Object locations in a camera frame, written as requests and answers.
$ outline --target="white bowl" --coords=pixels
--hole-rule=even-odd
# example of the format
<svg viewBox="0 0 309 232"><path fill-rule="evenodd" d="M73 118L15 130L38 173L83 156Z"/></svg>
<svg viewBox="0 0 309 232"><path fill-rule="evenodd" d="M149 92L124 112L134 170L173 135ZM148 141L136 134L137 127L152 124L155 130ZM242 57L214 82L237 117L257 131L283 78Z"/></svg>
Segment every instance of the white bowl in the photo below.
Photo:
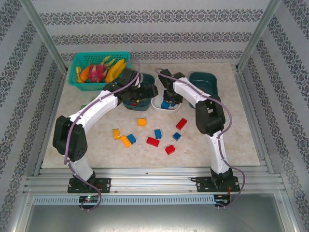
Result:
<svg viewBox="0 0 309 232"><path fill-rule="evenodd" d="M157 112L168 113L168 114L173 114L173 113L177 112L180 108L181 103L179 105L175 105L173 107L171 106L168 110L161 108L165 88L164 88L164 86L161 83L159 78L155 79L154 85L158 89L158 95L151 99L151 105L154 108L154 110L157 111Z"/></svg>

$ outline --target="teal basket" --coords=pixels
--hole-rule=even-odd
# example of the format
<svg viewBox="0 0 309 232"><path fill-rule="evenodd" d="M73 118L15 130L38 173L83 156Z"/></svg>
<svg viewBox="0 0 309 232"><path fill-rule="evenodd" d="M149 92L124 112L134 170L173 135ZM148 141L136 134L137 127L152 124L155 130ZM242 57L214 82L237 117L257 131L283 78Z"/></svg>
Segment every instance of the teal basket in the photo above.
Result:
<svg viewBox="0 0 309 232"><path fill-rule="evenodd" d="M94 90L103 90L103 87L107 85L106 82L102 83L78 83L77 82L77 74L76 74L76 67L81 67L83 70L90 64L100 64L103 59L107 56L111 56L111 58L107 61L111 61L112 59L116 59L114 64L119 61L120 59L125 59L125 61L128 61L131 58L130 53L128 52L84 52L84 53L78 53L74 57L70 76L69 76L69 84L71 86L76 86L82 91L94 91Z"/></svg>

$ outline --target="blue lego brick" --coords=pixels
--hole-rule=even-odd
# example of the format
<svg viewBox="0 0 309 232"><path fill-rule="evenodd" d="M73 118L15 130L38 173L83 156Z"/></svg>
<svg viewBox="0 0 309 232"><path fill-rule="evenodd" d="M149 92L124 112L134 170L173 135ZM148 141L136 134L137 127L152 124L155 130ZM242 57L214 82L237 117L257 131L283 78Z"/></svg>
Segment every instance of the blue lego brick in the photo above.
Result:
<svg viewBox="0 0 309 232"><path fill-rule="evenodd" d="M169 103L166 103L165 101L163 101L162 104L161 104L161 108L168 110L169 109Z"/></svg>
<svg viewBox="0 0 309 232"><path fill-rule="evenodd" d="M162 138L162 133L161 133L161 130L160 129L156 129L154 131L155 133L155 139L161 139Z"/></svg>
<svg viewBox="0 0 309 232"><path fill-rule="evenodd" d="M180 137L181 137L181 135L180 135L179 133L177 133L177 132L173 135L173 138L174 138L176 141L178 141L178 140L180 139Z"/></svg>
<svg viewBox="0 0 309 232"><path fill-rule="evenodd" d="M133 134L129 134L127 136L127 139L130 141L131 144L134 144L136 142L136 138L134 137Z"/></svg>

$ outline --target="patterned wallpaper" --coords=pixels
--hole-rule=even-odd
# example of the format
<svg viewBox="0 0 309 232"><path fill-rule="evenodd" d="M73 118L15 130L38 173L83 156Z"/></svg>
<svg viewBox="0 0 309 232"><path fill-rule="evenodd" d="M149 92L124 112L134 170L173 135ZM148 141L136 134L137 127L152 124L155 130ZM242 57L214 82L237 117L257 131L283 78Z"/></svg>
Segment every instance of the patterned wallpaper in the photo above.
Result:
<svg viewBox="0 0 309 232"><path fill-rule="evenodd" d="M309 231L309 6L283 0L243 75L272 165Z"/></svg>
<svg viewBox="0 0 309 232"><path fill-rule="evenodd" d="M146 63L237 64L269 0L34 0L67 64L129 51Z"/></svg>
<svg viewBox="0 0 309 232"><path fill-rule="evenodd" d="M17 0L0 3L0 232L46 136L62 74Z"/></svg>

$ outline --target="red lego brick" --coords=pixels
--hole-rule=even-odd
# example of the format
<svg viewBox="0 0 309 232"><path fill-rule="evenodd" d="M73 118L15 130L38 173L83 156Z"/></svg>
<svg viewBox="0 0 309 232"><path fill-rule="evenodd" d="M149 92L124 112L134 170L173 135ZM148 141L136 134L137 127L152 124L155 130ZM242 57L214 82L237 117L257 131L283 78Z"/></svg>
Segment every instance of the red lego brick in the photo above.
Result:
<svg viewBox="0 0 309 232"><path fill-rule="evenodd" d="M147 139L147 142L146 143L148 143L148 144L150 144L150 145L152 145L152 146L156 146L156 147L158 147L159 146L159 140L157 140L157 139L154 139L154 138L151 138L151 137L148 137L148 139Z"/></svg>
<svg viewBox="0 0 309 232"><path fill-rule="evenodd" d="M179 123L176 125L176 128L181 130L183 128L183 126L187 123L187 120L185 120L184 118L182 120L179 121Z"/></svg>
<svg viewBox="0 0 309 232"><path fill-rule="evenodd" d="M175 151L175 148L173 145L168 146L167 148L165 148L165 151L168 155L172 154Z"/></svg>

